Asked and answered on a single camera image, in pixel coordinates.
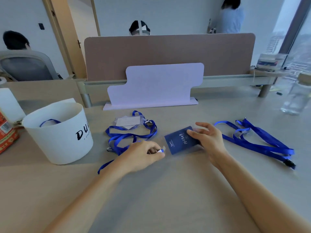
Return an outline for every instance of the light blue shirt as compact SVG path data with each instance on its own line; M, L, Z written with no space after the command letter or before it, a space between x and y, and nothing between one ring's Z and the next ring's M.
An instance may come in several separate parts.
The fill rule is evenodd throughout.
M244 18L242 7L235 10L232 8L221 10L216 24L216 33L239 33Z

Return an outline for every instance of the orange snack bag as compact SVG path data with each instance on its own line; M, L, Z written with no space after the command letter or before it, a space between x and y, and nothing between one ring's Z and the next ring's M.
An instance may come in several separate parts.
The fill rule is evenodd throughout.
M9 124L0 113L0 154L19 138L18 132Z

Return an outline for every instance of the water bottle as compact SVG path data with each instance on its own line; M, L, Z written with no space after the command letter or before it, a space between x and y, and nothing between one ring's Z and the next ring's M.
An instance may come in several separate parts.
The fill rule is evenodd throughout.
M281 111L291 115L299 115L306 107L310 98L311 74L301 73L287 95Z

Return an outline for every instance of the blue card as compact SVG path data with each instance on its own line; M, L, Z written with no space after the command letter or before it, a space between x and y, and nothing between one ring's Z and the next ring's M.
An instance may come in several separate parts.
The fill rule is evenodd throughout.
M187 134L188 129L193 130L192 127L189 126L164 136L171 154L176 154L182 150L200 144L199 140L194 139Z

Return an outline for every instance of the brown partition panel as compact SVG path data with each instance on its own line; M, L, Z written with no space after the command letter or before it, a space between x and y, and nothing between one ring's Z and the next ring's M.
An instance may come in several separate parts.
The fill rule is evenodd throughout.
M88 81L126 79L128 66L203 63L204 76L248 74L255 35L91 37L84 42Z

